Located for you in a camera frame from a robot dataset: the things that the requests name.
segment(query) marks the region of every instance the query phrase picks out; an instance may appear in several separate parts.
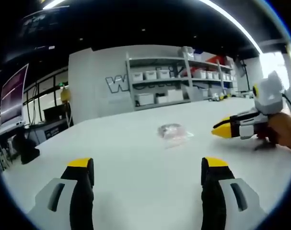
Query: table surface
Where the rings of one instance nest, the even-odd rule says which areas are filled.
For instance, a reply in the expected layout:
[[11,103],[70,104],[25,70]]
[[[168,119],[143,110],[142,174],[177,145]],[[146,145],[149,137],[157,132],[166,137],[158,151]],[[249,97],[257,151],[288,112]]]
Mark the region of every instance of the table surface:
[[[251,99],[195,102],[88,120],[38,146],[41,155],[3,173],[23,211],[35,195],[59,178],[69,161],[94,159],[93,223],[98,230],[201,229],[201,159],[228,162],[259,195],[268,213],[291,179],[291,151],[284,147],[254,151],[259,140],[222,139],[212,126],[228,115],[249,110]],[[178,146],[157,135],[164,124],[183,125],[194,136]]]

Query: ceiling light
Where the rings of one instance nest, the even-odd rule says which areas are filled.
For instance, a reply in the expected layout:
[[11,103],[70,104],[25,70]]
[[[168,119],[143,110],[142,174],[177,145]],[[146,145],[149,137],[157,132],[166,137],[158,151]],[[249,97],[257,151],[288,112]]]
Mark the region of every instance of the ceiling light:
[[50,8],[53,8],[54,6],[62,3],[64,0],[54,0],[51,3],[47,4],[45,7],[43,7],[44,10],[48,10]]
[[209,1],[209,0],[199,0],[203,3],[205,3],[206,5],[210,6],[211,8],[215,9],[217,12],[219,12],[220,14],[222,14],[225,18],[227,18],[228,20],[230,20],[235,26],[237,26],[237,28],[239,30],[241,30],[241,32],[247,37],[247,39],[250,40],[250,42],[253,44],[253,46],[255,47],[255,49],[259,52],[259,54],[263,54],[263,52],[261,51],[260,47],[258,46],[258,44],[256,43],[256,41],[252,38],[252,36],[247,32],[246,29],[244,29],[244,27],[236,20],[234,19],[228,12],[226,12],[224,9],[222,9],[220,6],[216,5],[215,3]]

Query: black ceiling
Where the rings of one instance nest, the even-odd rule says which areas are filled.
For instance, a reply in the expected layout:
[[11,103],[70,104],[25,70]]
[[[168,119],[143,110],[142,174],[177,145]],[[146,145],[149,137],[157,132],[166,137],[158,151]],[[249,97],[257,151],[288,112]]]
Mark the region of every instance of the black ceiling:
[[[281,38],[253,1],[213,1],[233,15],[257,42]],[[271,2],[281,9],[279,13],[285,15],[291,28],[285,12],[289,7]],[[42,11],[24,19],[44,4],[39,0],[2,4],[6,5],[0,6],[0,88],[25,63],[30,62],[26,83],[30,84],[66,66],[70,53],[87,47],[192,46],[234,57],[239,48],[250,45],[229,21],[197,0],[66,0],[61,5],[68,8]],[[251,54],[256,54],[253,49],[249,50]]]

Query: computer screen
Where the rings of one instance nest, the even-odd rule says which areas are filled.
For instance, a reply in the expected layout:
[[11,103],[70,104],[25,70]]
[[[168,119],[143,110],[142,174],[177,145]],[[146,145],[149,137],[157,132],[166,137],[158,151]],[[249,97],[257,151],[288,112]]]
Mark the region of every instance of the computer screen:
[[23,91],[28,64],[17,71],[2,87],[0,121],[2,124],[16,118],[22,119]]

